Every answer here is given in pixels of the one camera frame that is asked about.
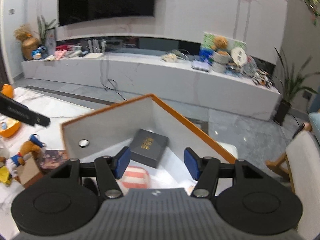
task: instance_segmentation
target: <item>gray wall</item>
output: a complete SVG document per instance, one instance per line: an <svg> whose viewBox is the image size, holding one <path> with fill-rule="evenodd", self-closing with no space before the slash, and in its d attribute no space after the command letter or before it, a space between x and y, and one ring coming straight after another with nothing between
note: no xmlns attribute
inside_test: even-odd
<svg viewBox="0 0 320 240"><path fill-rule="evenodd" d="M23 61L21 44L13 36L14 30L26 22L26 0L2 0L1 6L1 43L6 69L9 69L14 78L22 73L21 62Z"/></svg>
<svg viewBox="0 0 320 240"><path fill-rule="evenodd" d="M303 0L288 0L282 49L287 57L288 64L292 66L292 63L294 63L295 69L300 67L311 55L313 59L304 73L320 71L320 18L318 25L314 26L311 21L311 13ZM275 75L278 77L281 76L280 70L281 65L278 61L275 70ZM310 77L305 85L317 90L320 85L320 76ZM277 88L282 93L279 84L277 84ZM302 97L302 93L301 91L293 100L292 108L305 113L307 101Z"/></svg>

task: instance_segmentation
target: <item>black plant pot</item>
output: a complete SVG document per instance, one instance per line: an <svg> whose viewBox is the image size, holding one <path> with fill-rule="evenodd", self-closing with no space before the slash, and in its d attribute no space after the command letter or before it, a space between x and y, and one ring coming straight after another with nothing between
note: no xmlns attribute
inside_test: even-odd
<svg viewBox="0 0 320 240"><path fill-rule="evenodd" d="M289 112L290 107L291 107L291 104L288 101L282 99L278 106L276 115L273 118L273 121L279 124L280 126L282 126L283 120L287 115L287 113Z"/></svg>

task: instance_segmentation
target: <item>white marble tabletop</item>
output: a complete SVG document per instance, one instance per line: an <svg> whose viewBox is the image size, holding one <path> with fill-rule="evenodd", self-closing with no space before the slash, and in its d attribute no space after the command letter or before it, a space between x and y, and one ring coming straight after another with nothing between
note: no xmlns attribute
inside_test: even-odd
<svg viewBox="0 0 320 240"><path fill-rule="evenodd" d="M17 154L21 144L27 141L31 134L38 134L40 140L47 144L47 149L63 149L60 124L92 111L89 108L44 96L24 88L16 88L14 90L14 100L26 105L35 112L50 117L51 123L48 127L39 125L33 127L22 124L15 135L9 139L4 139L10 155ZM10 187L0 183L0 235L5 239L11 239L19 232L11 216L10 209L12 200L22 190L22 185L16 181L13 181Z"/></svg>

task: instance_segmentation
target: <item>power socket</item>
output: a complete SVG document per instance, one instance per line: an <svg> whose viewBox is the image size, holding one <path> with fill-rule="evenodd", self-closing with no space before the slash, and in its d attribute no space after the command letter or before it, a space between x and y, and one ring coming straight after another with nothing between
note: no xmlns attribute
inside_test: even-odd
<svg viewBox="0 0 320 240"><path fill-rule="evenodd" d="M303 92L303 95L302 95L302 97L307 99L307 100L310 100L311 96L312 96L312 94L309 91L306 91L306 90Z"/></svg>

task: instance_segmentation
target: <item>dark floor strip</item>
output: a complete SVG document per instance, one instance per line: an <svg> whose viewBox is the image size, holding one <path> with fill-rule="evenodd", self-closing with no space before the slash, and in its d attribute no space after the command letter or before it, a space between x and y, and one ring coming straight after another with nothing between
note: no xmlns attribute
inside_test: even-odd
<svg viewBox="0 0 320 240"><path fill-rule="evenodd" d="M69 97L69 98L76 98L76 99L80 99L80 100L84 100L84 101L104 104L104 105L107 105L107 106L111 106L111 105L113 105L115 103L115 102L110 102L110 101L106 101L106 100L102 100L102 99L90 98L90 97L70 94L70 93L61 92L61 91L55 91L55 90L46 89L46 88L39 88L39 87L33 87L33 86L26 86L26 88L30 88L30 89L33 89L33 90L39 90L39 91L42 91L42 92L47 92L47 93L51 93L51 94L55 94L55 95L65 96L65 97Z"/></svg>
<svg viewBox="0 0 320 240"><path fill-rule="evenodd" d="M69 98L77 98L77 99L80 99L80 100L99 103L99 104L104 104L104 105L107 105L107 106L111 106L111 105L113 105L115 103L115 102L110 102L110 101L106 101L106 100L102 100L102 99L90 98L90 97L70 94L70 93L51 90L51 89L46 89L46 88L39 88L39 87L33 87L33 86L26 86L26 88L30 88L30 89L38 90L38 91L42 91L42 92L47 92L47 93L51 93L51 94L55 94L55 95L65 96L65 97L69 97ZM202 121L202 120L198 120L198 119L189 118L189 117L186 117L186 118L190 122L192 122L194 124L199 124L200 127L201 127L201 130L203 132L205 132L206 134L208 134L208 132L209 132L209 123L208 122L205 122L205 121Z"/></svg>

